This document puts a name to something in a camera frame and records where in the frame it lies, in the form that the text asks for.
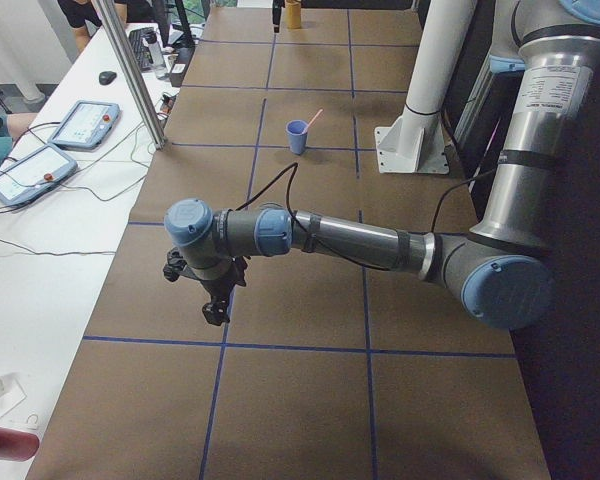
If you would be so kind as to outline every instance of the screen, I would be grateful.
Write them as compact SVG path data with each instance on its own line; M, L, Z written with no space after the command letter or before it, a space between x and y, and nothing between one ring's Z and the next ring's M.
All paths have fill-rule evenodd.
M0 193L13 200L26 190L44 180L47 173L55 172L67 165L67 159L53 148L40 150L26 161L16 164L0 176Z
M102 120L108 109L108 105L80 104L65 122L62 130L55 135L54 140L60 142L89 143L98 127L98 123Z

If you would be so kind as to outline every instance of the red bottle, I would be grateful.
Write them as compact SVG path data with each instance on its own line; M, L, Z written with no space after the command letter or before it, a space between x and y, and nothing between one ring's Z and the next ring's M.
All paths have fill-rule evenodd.
M40 440L32 433L0 427L0 460L29 460L39 446Z

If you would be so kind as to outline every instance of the paper cup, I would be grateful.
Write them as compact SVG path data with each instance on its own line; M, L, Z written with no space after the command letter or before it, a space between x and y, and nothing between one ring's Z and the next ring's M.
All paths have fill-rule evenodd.
M287 138L289 149L296 155L302 155L307 146L307 133L302 133L307 126L304 120L292 120L287 123Z

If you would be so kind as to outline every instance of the yellow cup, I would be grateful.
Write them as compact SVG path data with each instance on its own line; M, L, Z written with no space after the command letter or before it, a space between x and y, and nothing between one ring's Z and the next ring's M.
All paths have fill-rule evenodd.
M287 12L287 28L289 30L302 28L302 10L300 0L285 0L284 9Z

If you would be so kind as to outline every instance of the white tube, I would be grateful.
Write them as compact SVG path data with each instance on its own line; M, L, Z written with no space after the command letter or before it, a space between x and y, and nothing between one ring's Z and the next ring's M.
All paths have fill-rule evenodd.
M413 157L422 130L424 142L435 132L436 113L449 88L475 7L476 0L431 0L402 114L398 155Z
M4 37L4 31L5 27L0 20L0 66L16 84L26 101L37 103L44 100L44 93L38 90L35 82L28 77L21 60L11 48L9 39Z

